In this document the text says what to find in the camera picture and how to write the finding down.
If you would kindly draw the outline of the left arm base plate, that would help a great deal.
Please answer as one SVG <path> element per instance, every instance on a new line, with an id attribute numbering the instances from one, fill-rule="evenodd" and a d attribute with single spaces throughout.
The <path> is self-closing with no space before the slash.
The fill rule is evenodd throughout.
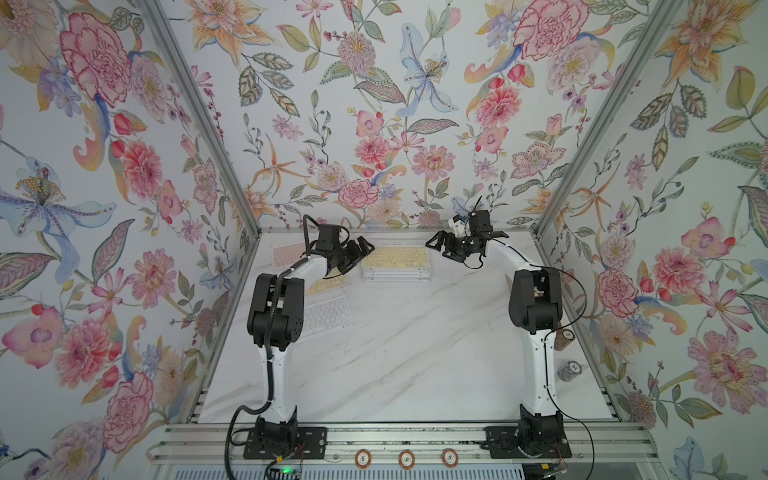
<path id="1" fill-rule="evenodd" d="M 296 416 L 287 422 L 257 419 L 247 430 L 245 460 L 323 460 L 327 446 L 325 427 L 300 427 Z"/>

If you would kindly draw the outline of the white keyboard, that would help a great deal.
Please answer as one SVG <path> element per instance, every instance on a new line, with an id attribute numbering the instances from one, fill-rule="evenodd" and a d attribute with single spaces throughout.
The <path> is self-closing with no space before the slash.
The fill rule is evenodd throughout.
<path id="1" fill-rule="evenodd" d="M 354 317 L 347 298 L 336 296 L 305 307 L 301 337 L 343 329 L 353 323 Z"/>
<path id="2" fill-rule="evenodd" d="M 415 276 L 415 275 L 412 275 L 412 276 L 406 276 L 406 275 L 370 275 L 370 276 L 365 276 L 365 275 L 363 275 L 361 278 L 387 278 L 387 277 L 389 277 L 389 278 L 424 278 L 424 279 L 431 279 L 431 277 L 429 277 L 429 276 Z"/>

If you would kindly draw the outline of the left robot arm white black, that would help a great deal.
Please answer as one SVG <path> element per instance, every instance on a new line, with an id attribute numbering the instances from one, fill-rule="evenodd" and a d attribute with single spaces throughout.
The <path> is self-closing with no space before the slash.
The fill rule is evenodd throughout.
<path id="1" fill-rule="evenodd" d="M 318 237 L 304 232 L 304 253 L 277 274 L 256 279 L 247 330 L 257 346 L 264 379 L 264 405 L 252 415 L 268 423 L 287 424 L 296 416 L 297 403 L 289 379 L 291 345 L 304 328 L 305 296 L 309 287 L 334 272 L 347 274 L 376 247 L 362 236 L 352 237 L 340 225 L 320 224 Z"/>

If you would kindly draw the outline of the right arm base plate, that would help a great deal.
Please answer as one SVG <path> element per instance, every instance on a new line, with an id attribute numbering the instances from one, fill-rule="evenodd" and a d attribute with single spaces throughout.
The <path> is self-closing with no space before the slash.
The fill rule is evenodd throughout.
<path id="1" fill-rule="evenodd" d="M 492 459 L 568 459 L 572 457 L 565 435 L 563 415 L 531 413 L 520 405 L 521 418 L 515 426 L 489 426 L 481 447 Z"/>

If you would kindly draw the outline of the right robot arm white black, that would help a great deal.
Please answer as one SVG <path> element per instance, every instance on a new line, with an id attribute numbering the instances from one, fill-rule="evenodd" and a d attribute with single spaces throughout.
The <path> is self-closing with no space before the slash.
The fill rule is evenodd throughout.
<path id="1" fill-rule="evenodd" d="M 554 370 L 555 337 L 563 318 L 560 271 L 535 263 L 507 243 L 494 229 L 490 212 L 477 210 L 448 221 L 426 247 L 444 258 L 465 264 L 476 255 L 481 263 L 499 267 L 511 280 L 508 314 L 523 335 L 525 387 L 517 422 L 516 445 L 534 456 L 564 437 L 564 414 L 557 404 Z"/>

